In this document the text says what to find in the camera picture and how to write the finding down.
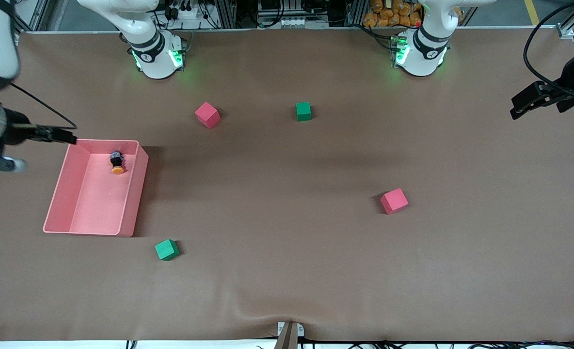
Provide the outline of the pink plastic bin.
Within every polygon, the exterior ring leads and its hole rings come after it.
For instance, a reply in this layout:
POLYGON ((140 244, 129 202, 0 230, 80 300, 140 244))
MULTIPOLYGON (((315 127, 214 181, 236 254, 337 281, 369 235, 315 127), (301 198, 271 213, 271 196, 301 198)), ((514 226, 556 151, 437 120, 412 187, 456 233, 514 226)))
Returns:
POLYGON ((78 139, 69 145, 43 231, 77 236, 131 237, 143 192, 149 155, 138 141, 78 139), (109 156, 124 157, 113 174, 109 156))

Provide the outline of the pink foam cube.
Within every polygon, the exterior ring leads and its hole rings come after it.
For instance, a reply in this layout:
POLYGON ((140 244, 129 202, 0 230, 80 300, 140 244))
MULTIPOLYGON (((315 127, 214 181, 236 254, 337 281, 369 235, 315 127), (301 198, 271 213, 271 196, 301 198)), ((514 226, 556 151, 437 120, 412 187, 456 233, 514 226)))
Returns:
POLYGON ((396 188, 384 193, 380 198, 380 203, 383 206, 385 214, 393 214, 409 205, 409 201, 407 197, 405 197, 402 188, 396 188))
POLYGON ((196 109, 195 115, 198 121, 206 128, 214 128, 222 119, 218 109, 212 106, 209 102, 204 102, 199 108, 196 109))

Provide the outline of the orange packaged goods pile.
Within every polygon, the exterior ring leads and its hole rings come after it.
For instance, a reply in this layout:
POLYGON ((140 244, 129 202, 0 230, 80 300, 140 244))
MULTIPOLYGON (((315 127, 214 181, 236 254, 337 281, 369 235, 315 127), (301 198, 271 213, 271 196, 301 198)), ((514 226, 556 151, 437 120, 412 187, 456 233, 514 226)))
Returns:
POLYGON ((424 7, 416 0, 368 0, 365 27, 419 27, 424 7))

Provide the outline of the white power strip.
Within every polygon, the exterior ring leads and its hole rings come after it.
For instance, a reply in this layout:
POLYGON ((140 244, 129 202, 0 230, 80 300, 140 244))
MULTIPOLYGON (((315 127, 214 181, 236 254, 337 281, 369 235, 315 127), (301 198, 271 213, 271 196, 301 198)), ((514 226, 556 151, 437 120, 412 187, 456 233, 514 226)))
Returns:
POLYGON ((196 20, 200 15, 198 3, 190 1, 173 2, 165 6, 167 20, 196 20))

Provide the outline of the white terminal block device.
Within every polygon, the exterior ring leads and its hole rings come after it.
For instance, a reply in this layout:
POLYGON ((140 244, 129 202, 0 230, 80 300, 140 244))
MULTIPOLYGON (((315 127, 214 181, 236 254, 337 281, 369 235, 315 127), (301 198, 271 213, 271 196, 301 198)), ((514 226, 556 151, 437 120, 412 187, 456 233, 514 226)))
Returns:
POLYGON ((281 29, 324 29, 329 27, 326 17, 284 17, 281 19, 281 29))

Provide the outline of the brown table cover mat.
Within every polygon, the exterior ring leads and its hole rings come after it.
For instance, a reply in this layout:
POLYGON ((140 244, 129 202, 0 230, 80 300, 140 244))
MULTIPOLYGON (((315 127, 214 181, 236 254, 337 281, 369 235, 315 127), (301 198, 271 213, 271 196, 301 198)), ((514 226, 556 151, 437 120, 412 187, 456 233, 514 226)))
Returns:
POLYGON ((511 119, 528 34, 460 29, 414 78, 359 30, 199 32, 161 81, 117 34, 22 35, 17 85, 149 165, 133 237, 48 234, 67 146, 8 148, 0 341, 574 341, 574 108, 511 119))

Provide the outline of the metal clamp bracket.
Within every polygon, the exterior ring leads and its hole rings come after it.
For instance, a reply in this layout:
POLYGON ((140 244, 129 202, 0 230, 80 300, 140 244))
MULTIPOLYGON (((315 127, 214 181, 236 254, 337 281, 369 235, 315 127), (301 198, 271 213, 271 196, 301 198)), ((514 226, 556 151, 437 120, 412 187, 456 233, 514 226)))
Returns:
POLYGON ((299 340, 304 337, 304 325, 297 322, 278 322, 277 341, 273 349, 301 349, 299 340))

